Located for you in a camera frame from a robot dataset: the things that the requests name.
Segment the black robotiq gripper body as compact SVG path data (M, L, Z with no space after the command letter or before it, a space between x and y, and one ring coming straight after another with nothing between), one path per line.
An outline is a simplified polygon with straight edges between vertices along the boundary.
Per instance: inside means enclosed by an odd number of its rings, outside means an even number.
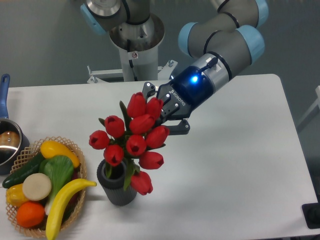
M212 82L215 68L191 65L158 88L157 98L163 100L161 120L182 120L210 98L216 90Z

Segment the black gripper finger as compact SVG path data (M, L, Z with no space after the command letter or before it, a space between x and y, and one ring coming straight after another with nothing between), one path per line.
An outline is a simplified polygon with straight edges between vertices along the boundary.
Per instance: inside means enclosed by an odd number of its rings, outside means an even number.
M176 125L165 125L165 122L178 121ZM167 117L158 118L156 120L156 126L165 126L169 130L169 135L187 135L190 131L190 124L187 117Z
M151 97L158 98L158 90L159 86L156 86L153 83L146 81L142 88L142 94L145 101L147 102Z

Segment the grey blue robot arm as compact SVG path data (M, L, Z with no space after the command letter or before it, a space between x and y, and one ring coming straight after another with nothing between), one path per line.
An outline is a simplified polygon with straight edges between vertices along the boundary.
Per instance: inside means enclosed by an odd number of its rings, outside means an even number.
M98 35L109 34L118 48L125 81L143 81L145 99L163 101L155 125L178 120L172 135L189 132L187 118L221 87L252 65L265 50L258 27L269 8L264 0L215 0L217 16L206 23L187 23L179 32L178 46L194 63L177 76L163 69L168 83L152 84L161 77L158 47L165 29L150 11L148 0L86 0L80 7L89 27Z

